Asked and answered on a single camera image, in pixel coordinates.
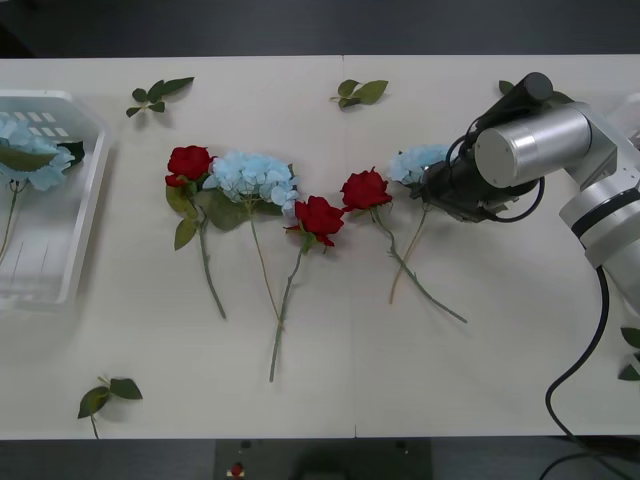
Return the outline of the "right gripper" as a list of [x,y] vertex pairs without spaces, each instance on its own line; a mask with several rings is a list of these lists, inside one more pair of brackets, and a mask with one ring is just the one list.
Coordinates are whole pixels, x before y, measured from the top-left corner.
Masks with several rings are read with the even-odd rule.
[[475,208],[479,202],[480,174],[473,163],[458,161],[450,166],[437,162],[424,169],[421,183],[414,183],[410,198]]

